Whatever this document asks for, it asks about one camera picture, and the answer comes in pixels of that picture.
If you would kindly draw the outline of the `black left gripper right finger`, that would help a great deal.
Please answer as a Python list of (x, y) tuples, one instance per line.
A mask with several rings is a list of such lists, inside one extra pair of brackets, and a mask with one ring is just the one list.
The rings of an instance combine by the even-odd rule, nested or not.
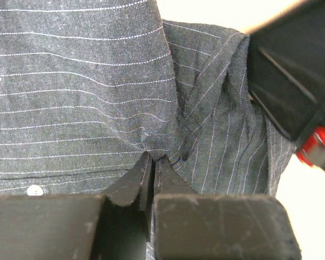
[(301, 259), (288, 214), (264, 194), (198, 194), (168, 157), (155, 166), (156, 259)]

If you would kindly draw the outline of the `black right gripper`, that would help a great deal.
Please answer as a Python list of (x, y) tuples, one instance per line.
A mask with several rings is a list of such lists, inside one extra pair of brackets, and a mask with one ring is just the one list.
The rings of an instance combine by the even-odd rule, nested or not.
[(304, 1), (254, 32), (248, 85), (296, 156), (325, 171), (325, 1)]

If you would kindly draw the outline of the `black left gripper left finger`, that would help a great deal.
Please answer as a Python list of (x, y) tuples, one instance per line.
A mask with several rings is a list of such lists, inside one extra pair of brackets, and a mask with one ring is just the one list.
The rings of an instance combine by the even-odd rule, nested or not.
[(153, 160), (99, 194), (0, 196), (0, 259), (145, 259)]

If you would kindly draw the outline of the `black pinstriped long sleeve shirt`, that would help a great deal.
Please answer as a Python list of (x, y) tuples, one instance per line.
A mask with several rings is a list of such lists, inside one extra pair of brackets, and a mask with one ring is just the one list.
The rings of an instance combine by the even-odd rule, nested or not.
[(293, 145), (249, 94), (250, 36), (156, 1), (0, 1), (0, 196), (99, 194), (147, 152), (198, 194), (275, 198)]

